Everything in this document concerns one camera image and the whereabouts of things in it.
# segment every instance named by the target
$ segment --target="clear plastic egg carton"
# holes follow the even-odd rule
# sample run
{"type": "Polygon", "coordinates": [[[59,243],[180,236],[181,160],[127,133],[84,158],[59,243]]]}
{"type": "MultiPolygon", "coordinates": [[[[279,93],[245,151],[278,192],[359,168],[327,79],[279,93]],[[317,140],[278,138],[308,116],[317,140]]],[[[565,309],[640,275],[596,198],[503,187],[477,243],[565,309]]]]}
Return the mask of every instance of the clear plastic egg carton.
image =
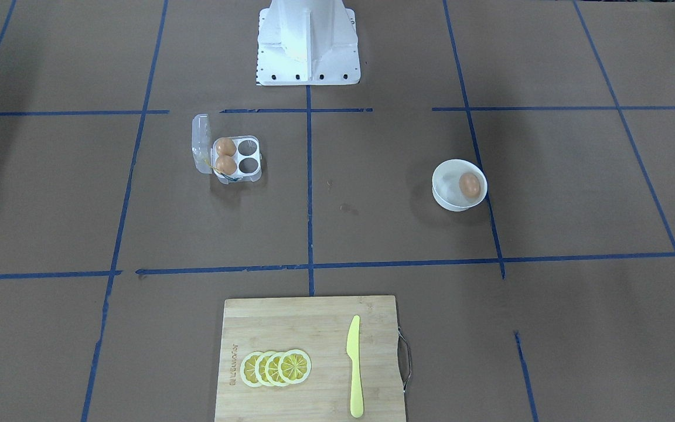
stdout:
{"type": "Polygon", "coordinates": [[[233,182],[256,182],[262,177],[262,152],[260,140],[252,135],[228,137],[236,146],[236,153],[231,157],[236,163],[236,171],[226,175],[213,168],[218,154],[215,145],[222,138],[212,142],[210,118],[207,114],[199,114],[192,120],[192,156],[196,169],[200,173],[214,174],[217,180],[227,185],[233,182]]]}

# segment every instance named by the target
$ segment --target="brown egg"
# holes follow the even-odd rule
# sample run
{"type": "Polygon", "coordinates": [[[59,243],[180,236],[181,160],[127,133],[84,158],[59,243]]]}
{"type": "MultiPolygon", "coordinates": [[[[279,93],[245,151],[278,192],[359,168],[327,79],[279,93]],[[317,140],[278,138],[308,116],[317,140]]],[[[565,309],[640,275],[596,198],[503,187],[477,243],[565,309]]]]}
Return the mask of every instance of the brown egg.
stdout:
{"type": "Polygon", "coordinates": [[[215,160],[215,168],[217,168],[220,173],[230,176],[236,172],[236,162],[228,155],[221,155],[215,160]]]}
{"type": "Polygon", "coordinates": [[[476,199],[480,195],[480,182],[473,173],[466,173],[460,178],[460,190],[466,198],[476,199]]]}
{"type": "Polygon", "coordinates": [[[233,140],[230,137],[222,137],[215,141],[215,152],[218,155],[233,157],[236,154],[236,145],[233,144],[233,140]]]}

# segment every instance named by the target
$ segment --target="cutting board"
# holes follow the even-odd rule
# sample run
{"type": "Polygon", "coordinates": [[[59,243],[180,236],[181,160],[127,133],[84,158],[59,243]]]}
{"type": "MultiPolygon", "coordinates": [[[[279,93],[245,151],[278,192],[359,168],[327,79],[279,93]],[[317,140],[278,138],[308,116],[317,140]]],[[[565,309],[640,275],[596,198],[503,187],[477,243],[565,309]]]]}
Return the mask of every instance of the cutting board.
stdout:
{"type": "Polygon", "coordinates": [[[215,422],[356,420],[349,411],[351,361],[345,352],[354,315],[361,315],[360,420],[405,422],[394,296],[226,300],[215,422]],[[241,381],[241,361],[249,353],[292,348],[311,358],[311,374],[301,384],[252,388],[241,381]]]}

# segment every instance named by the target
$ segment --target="lemon slice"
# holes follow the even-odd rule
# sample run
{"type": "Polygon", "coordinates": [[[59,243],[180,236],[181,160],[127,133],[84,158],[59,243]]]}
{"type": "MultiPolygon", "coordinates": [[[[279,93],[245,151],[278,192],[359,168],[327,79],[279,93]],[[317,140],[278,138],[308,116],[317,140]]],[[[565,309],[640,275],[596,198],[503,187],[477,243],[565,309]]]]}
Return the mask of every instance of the lemon slice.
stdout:
{"type": "Polygon", "coordinates": [[[249,387],[262,387],[262,384],[257,381],[257,358],[262,355],[262,352],[251,352],[246,355],[246,358],[241,361],[241,381],[249,387]]]}
{"type": "Polygon", "coordinates": [[[311,359],[303,350],[294,348],[283,353],[278,364],[278,374],[288,384],[304,382],[311,372],[311,359]]]}
{"type": "Polygon", "coordinates": [[[260,384],[264,385],[265,387],[272,387],[272,383],[267,381],[267,373],[265,372],[265,364],[267,363],[267,360],[274,355],[275,352],[273,350],[270,350],[269,352],[262,353],[257,358],[257,361],[254,363],[254,367],[257,368],[257,371],[254,372],[254,376],[257,377],[257,381],[260,382],[260,384]]]}
{"type": "Polygon", "coordinates": [[[265,376],[267,377],[267,381],[269,381],[272,385],[277,385],[278,387],[285,387],[288,385],[288,383],[281,378],[281,375],[278,371],[278,365],[281,362],[283,355],[285,355],[283,352],[275,353],[269,357],[265,363],[265,376]]]}

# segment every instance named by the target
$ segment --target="yellow knife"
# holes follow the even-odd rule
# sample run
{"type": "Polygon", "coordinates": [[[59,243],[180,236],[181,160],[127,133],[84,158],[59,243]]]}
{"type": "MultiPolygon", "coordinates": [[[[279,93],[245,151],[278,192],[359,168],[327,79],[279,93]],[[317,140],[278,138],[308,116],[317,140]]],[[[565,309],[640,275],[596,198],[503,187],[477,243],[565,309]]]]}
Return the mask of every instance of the yellow knife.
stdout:
{"type": "Polygon", "coordinates": [[[353,361],[353,371],[350,376],[350,414],[353,417],[364,415],[364,392],[361,388],[361,364],[359,363],[359,325],[361,317],[353,316],[353,321],[348,329],[348,342],[345,345],[345,352],[353,361]]]}

